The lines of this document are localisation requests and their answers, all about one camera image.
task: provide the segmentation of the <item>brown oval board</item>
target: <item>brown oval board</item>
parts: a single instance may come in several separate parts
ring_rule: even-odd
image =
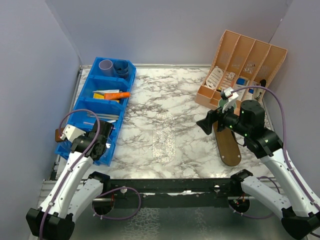
[[[241,153],[231,130],[226,128],[218,131],[217,129],[218,121],[213,124],[213,130],[222,162],[230,167],[237,166],[241,161]]]

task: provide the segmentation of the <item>orange handle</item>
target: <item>orange handle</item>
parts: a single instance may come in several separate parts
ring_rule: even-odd
[[[124,99],[129,98],[130,92],[118,92],[118,93],[105,93],[104,99],[105,100],[116,100],[116,99]]]

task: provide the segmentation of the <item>marble tabletop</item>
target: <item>marble tabletop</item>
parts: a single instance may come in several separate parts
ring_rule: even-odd
[[[89,71],[83,69],[76,97]],[[214,134],[208,136],[196,125],[209,110],[195,103],[208,71],[209,68],[137,68],[111,165],[93,165],[83,178],[93,171],[113,179],[227,178],[242,169],[257,177],[272,176],[242,146],[240,164],[225,165]],[[267,117],[265,124],[270,127]],[[241,136],[236,138],[243,142]],[[57,178],[65,163],[60,161]]]

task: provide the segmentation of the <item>blue tray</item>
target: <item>blue tray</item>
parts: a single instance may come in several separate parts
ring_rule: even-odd
[[[90,73],[83,85],[83,88],[73,110],[89,109],[97,114],[111,114],[119,116],[119,119],[115,123],[113,123],[114,129],[108,140],[108,142],[110,143],[109,150],[99,159],[99,161],[94,162],[94,164],[96,165],[106,164],[110,166],[115,152],[118,135],[124,120],[124,114],[128,105],[129,98],[122,98],[120,102],[95,99],[93,98],[93,91],[120,89],[123,92],[131,92],[136,77],[136,68],[130,61],[127,61],[129,74],[126,79],[105,76],[99,68],[99,63],[102,60],[106,59],[111,60],[113,63],[118,60],[103,57],[95,58]],[[94,117],[88,117],[86,112],[76,112],[69,117],[67,123],[84,131],[90,131],[93,125],[85,124],[84,122],[93,124],[95,121],[96,119]],[[59,154],[64,159],[68,159],[70,148],[70,142],[60,142],[58,143],[55,153]]]

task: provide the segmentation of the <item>gray wall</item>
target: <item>gray wall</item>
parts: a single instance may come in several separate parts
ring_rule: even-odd
[[[80,59],[211,64],[225,29],[268,42],[292,0],[46,0]]]
[[[295,0],[271,43],[288,49],[282,68],[273,80],[283,103],[290,157],[306,182],[320,195],[320,1]],[[265,102],[277,133],[282,122],[276,101],[266,93]]]
[[[44,0],[1,1],[0,238],[27,239],[79,58]]]

